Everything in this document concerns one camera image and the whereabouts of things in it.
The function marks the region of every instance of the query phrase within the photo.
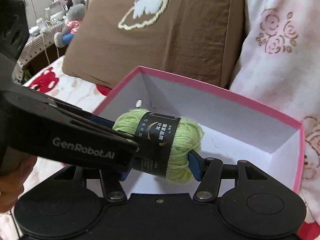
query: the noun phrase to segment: pink box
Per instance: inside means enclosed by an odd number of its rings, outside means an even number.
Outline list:
[[[202,125],[202,157],[236,164],[245,159],[298,192],[304,161],[301,122],[259,102],[183,76],[137,67],[97,107],[94,114],[116,121],[123,113],[142,108],[154,113],[184,116]],[[125,192],[168,194],[195,192],[197,181],[177,185],[165,179],[131,171]],[[219,195],[234,187],[224,180]]]

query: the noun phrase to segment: finger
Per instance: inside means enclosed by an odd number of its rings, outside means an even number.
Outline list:
[[[34,160],[23,161],[16,171],[9,173],[6,176],[0,177],[1,193],[10,193],[19,190],[27,177],[33,170]]]
[[[13,201],[15,201],[20,194],[22,194],[24,191],[24,187],[21,186],[17,191],[12,193],[2,193],[0,196],[0,205],[1,206],[7,206],[11,204]]]
[[[12,209],[15,205],[15,203],[18,201],[18,199],[15,199],[12,203],[10,203],[9,205],[6,206],[0,206],[0,213],[6,213],[8,212],[10,209]]]

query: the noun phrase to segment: white fluffy applique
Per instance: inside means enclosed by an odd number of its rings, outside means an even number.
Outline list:
[[[144,28],[155,23],[160,14],[167,8],[168,0],[135,0],[134,6],[125,14],[125,16],[118,23],[118,28],[125,29],[126,31],[133,30],[134,28]],[[154,15],[151,19],[145,20],[142,23],[136,23],[134,25],[124,24],[126,18],[133,12],[133,19],[139,19],[143,13],[147,15]]]
[[[156,14],[161,8],[163,0],[135,0],[133,19],[140,18],[143,13]]]

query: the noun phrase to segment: green yarn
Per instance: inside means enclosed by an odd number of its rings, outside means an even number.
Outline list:
[[[117,119],[113,129],[135,134],[140,119],[147,112],[149,111],[145,109],[135,109],[125,113]],[[196,152],[200,151],[202,137],[203,131],[195,121],[185,117],[181,118],[168,161],[166,173],[168,181],[183,184],[193,179],[189,169],[188,152],[192,149]]]

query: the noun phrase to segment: brown flower print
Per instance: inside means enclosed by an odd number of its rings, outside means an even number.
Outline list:
[[[320,168],[320,121],[313,116],[303,120],[306,133],[303,179],[314,179]]]
[[[296,38],[298,34],[295,31],[294,25],[291,21],[293,12],[286,15],[286,23],[283,28],[279,28],[281,24],[278,11],[270,8],[265,9],[260,22],[260,33],[256,37],[259,46],[264,45],[265,53],[274,54],[278,52],[292,52],[292,47],[297,46]]]

